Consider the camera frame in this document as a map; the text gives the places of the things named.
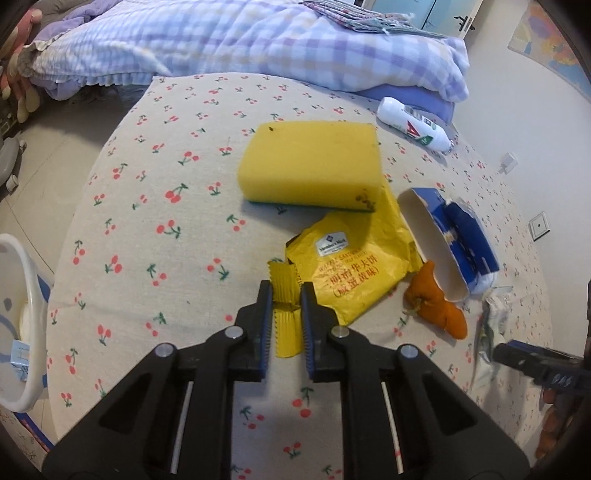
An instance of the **sponge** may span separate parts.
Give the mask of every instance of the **sponge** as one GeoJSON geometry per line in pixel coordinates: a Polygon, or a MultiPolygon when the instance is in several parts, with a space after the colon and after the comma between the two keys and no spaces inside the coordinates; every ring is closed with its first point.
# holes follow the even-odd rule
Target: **sponge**
{"type": "Polygon", "coordinates": [[[373,125],[271,122],[248,144],[238,184],[252,202],[373,211],[382,186],[373,125]]]}

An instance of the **orange object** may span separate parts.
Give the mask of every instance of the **orange object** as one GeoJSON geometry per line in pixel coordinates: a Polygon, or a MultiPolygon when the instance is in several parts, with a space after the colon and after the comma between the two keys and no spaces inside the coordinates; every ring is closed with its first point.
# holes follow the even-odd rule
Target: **orange object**
{"type": "Polygon", "coordinates": [[[404,299],[413,306],[417,315],[445,330],[455,339],[463,340],[468,335],[464,313],[445,300],[443,290],[433,277],[434,269],[435,263],[427,261],[411,280],[404,292],[404,299]]]}
{"type": "Polygon", "coordinates": [[[439,288],[435,281],[434,270],[435,263],[433,263],[433,260],[427,260],[404,292],[404,300],[409,302],[413,308],[418,307],[417,301],[428,301],[430,303],[443,301],[443,290],[439,288]]]}

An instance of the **floor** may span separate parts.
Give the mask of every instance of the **floor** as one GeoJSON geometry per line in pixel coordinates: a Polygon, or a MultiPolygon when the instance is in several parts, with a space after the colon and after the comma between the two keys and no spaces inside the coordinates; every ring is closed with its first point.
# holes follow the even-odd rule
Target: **floor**
{"type": "MultiPolygon", "coordinates": [[[[17,163],[19,186],[0,192],[0,233],[18,238],[51,284],[82,187],[103,144],[124,117],[119,98],[107,94],[76,103],[48,100],[16,136],[27,142],[17,163]]],[[[57,441],[47,392],[30,417],[57,441]]]]}

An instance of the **electrical outlet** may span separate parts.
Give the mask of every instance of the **electrical outlet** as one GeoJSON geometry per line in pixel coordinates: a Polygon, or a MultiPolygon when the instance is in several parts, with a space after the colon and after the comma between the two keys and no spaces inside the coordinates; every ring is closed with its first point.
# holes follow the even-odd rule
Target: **electrical outlet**
{"type": "Polygon", "coordinates": [[[550,224],[546,218],[546,213],[542,212],[530,220],[530,232],[534,242],[550,232],[550,224]]]}
{"type": "Polygon", "coordinates": [[[501,171],[507,175],[517,166],[517,156],[514,153],[507,152],[501,159],[501,171]]]}

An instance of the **waffle sandwich wrapper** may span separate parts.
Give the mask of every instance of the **waffle sandwich wrapper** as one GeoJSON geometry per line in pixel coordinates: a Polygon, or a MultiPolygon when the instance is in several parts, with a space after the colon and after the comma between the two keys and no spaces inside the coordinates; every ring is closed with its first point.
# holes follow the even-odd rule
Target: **waffle sandwich wrapper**
{"type": "Polygon", "coordinates": [[[288,264],[270,265],[274,292],[281,292],[275,308],[278,356],[302,350],[298,292],[303,282],[311,281],[318,303],[348,325],[423,264],[387,184],[373,213],[329,212],[290,240],[285,256],[288,264]]]}

